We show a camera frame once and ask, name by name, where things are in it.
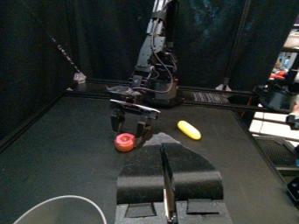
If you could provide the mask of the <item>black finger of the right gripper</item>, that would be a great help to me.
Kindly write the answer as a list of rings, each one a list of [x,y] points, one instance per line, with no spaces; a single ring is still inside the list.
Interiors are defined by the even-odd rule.
[[[111,125],[113,125],[113,130],[119,133],[123,127],[126,121],[126,113],[121,109],[115,109],[113,114],[111,114]]]
[[[135,147],[143,142],[146,135],[151,129],[153,118],[149,115],[142,115],[138,120],[137,130],[135,130]]]

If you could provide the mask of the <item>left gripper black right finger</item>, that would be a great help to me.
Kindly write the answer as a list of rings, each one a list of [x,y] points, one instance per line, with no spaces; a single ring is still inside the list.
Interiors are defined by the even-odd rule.
[[[221,172],[209,159],[162,134],[162,154],[178,200],[222,200]]]

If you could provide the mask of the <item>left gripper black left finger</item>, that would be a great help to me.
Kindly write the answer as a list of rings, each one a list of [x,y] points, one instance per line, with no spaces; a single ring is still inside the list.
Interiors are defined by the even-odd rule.
[[[165,200],[162,148],[169,136],[161,132],[126,161],[117,181],[117,203],[139,204]]]

